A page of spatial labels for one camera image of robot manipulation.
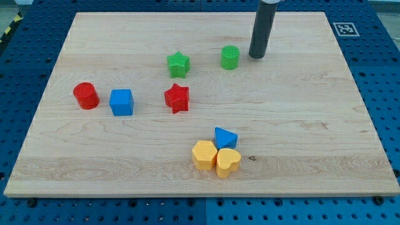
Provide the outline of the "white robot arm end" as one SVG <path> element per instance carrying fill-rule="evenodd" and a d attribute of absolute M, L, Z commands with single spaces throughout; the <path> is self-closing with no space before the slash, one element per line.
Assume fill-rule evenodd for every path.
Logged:
<path fill-rule="evenodd" d="M 279 3 L 281 0 L 261 0 L 262 2 L 266 3 L 266 4 L 277 4 Z"/>

